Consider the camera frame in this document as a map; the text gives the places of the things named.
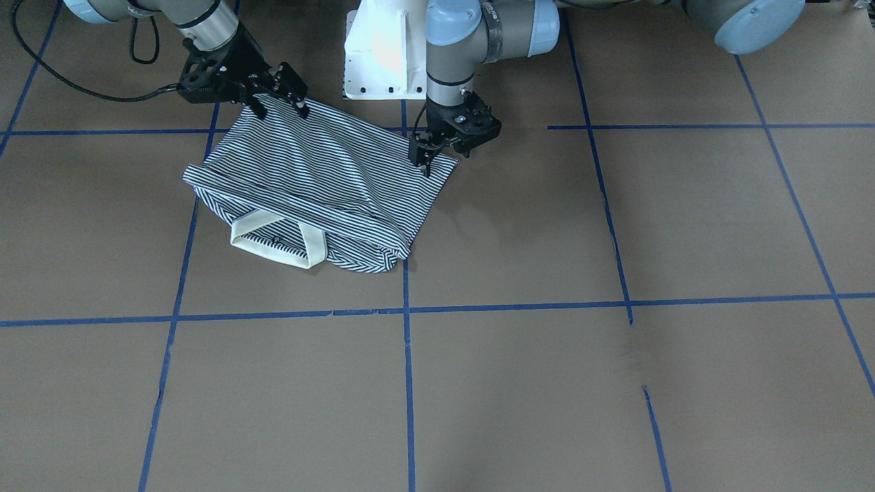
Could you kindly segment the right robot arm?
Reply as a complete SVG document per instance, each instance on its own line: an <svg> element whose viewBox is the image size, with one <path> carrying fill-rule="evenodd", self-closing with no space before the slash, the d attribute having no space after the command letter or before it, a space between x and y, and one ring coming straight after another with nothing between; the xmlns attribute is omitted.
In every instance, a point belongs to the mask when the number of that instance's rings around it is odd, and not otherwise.
<svg viewBox="0 0 875 492"><path fill-rule="evenodd" d="M188 103L240 103L267 114L259 94L293 106L306 118L308 86L288 65L271 66L237 13L224 1L66 1L91 24L164 16L183 36L189 56L174 91Z"/></svg>

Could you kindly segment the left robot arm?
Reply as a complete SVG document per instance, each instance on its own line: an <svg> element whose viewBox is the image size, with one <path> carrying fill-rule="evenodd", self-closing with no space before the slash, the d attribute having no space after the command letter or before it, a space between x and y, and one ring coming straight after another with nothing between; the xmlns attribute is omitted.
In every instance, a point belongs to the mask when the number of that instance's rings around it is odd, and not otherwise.
<svg viewBox="0 0 875 492"><path fill-rule="evenodd" d="M731 54L778 40L803 1L672 1ZM477 68L549 53L561 31L560 9L609 10L616 1L429 1L425 7L424 131L409 137L407 157L425 176L438 154L462 156L499 136L501 121L474 90Z"/></svg>

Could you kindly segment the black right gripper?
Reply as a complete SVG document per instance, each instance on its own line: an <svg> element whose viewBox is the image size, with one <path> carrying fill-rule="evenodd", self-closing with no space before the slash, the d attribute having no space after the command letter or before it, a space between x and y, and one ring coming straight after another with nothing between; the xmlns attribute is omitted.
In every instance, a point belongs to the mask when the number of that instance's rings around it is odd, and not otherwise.
<svg viewBox="0 0 875 492"><path fill-rule="evenodd" d="M308 118L308 85L286 62L271 66L245 26L240 24L223 46L201 50L193 38L183 46L189 56L179 77L177 93L188 103L241 103L259 119L268 109L257 94L290 103L300 118Z"/></svg>

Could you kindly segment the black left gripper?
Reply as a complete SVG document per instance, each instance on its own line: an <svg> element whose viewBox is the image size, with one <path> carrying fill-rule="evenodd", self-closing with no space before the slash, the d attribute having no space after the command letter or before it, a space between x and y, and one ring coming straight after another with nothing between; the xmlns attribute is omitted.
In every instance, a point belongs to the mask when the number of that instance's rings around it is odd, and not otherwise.
<svg viewBox="0 0 875 492"><path fill-rule="evenodd" d="M415 131L407 138L407 158L431 177L435 156L451 148L466 158L476 147L499 137L502 122L482 98L471 90L461 93L461 103L444 106L427 98L418 119L426 115L426 130Z"/></svg>

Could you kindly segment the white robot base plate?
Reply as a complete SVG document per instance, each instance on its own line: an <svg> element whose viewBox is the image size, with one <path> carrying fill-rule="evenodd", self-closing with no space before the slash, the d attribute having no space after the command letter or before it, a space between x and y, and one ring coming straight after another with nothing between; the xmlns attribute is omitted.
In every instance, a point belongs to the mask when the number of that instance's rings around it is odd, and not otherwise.
<svg viewBox="0 0 875 492"><path fill-rule="evenodd" d="M424 100L425 1L362 1L346 18L343 94L351 100Z"/></svg>

